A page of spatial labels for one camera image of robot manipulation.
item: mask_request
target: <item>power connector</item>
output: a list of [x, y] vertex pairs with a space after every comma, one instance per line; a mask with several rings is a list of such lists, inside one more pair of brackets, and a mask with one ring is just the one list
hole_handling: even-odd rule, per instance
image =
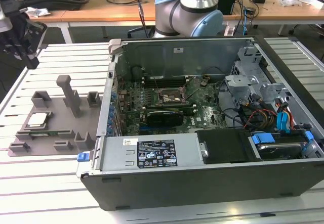
[[246, 8], [245, 8], [245, 11], [246, 11], [246, 13], [247, 13], [248, 15], [253, 16], [253, 15], [255, 14], [256, 9], [255, 9], [255, 8], [246, 7]]

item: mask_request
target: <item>table leg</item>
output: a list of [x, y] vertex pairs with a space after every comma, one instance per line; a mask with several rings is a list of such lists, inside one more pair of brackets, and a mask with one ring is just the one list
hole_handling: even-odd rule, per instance
[[278, 31], [278, 35], [282, 35], [282, 31], [285, 30], [286, 27], [287, 27], [287, 25], [283, 24], [283, 25], [280, 27], [279, 31]]
[[101, 26], [103, 38], [108, 38], [107, 30], [105, 26]]
[[61, 29], [61, 32], [62, 32], [62, 35], [64, 37], [65, 43], [74, 43], [74, 39], [72, 37], [72, 34], [69, 31], [68, 23], [60, 24], [59, 28]]

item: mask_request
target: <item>barcode label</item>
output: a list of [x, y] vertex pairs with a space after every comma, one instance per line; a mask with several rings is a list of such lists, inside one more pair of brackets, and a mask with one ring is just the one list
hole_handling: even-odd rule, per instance
[[124, 146], [136, 146], [138, 142], [138, 138], [125, 138], [123, 139]]

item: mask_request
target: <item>motherboard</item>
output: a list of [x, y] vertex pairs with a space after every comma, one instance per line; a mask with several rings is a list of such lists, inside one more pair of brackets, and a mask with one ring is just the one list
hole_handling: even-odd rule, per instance
[[219, 81], [192, 77], [169, 82], [120, 80], [118, 102], [124, 136], [191, 133], [226, 128], [218, 110]]

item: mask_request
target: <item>wooden desk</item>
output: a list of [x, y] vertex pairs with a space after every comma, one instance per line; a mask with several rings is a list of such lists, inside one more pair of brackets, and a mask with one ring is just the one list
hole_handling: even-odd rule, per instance
[[[133, 0], [111, 0], [116, 3], [125, 3]], [[153, 0], [144, 0], [143, 4], [146, 25], [155, 24], [155, 6]], [[253, 7], [248, 1], [244, 5]], [[307, 4], [301, 6], [282, 7], [278, 0], [266, 0], [265, 4], [259, 4], [260, 13], [253, 20], [253, 24], [321, 24], [324, 21], [324, 10], [318, 10]], [[231, 31], [240, 19], [240, 8], [236, 4], [233, 15], [224, 16], [226, 24], [225, 34], [231, 35]], [[106, 26], [142, 26], [137, 5], [121, 6], [110, 4], [106, 0], [90, 0], [79, 11], [58, 11], [53, 15], [37, 18], [36, 21], [43, 21], [50, 27], [60, 27], [66, 43], [72, 43], [73, 38], [69, 33], [69, 27], [101, 26], [104, 36]]]
[[[244, 5], [247, 7], [255, 7], [252, 3], [244, 0]], [[324, 10], [316, 9], [312, 5], [302, 3], [301, 6], [283, 7], [278, 0], [266, 0], [265, 4], [258, 4], [260, 8], [259, 15], [253, 20], [255, 23], [259, 20], [294, 20], [298, 23], [299, 20], [308, 22], [309, 20], [324, 20]], [[240, 14], [239, 5], [234, 7], [235, 14]]]
[[59, 10], [59, 11], [50, 11], [50, 15], [43, 16], [43, 17], [31, 17], [32, 21], [42, 22], [42, 23], [52, 23], [52, 22], [61, 22], [62, 16], [66, 12], [66, 10]]

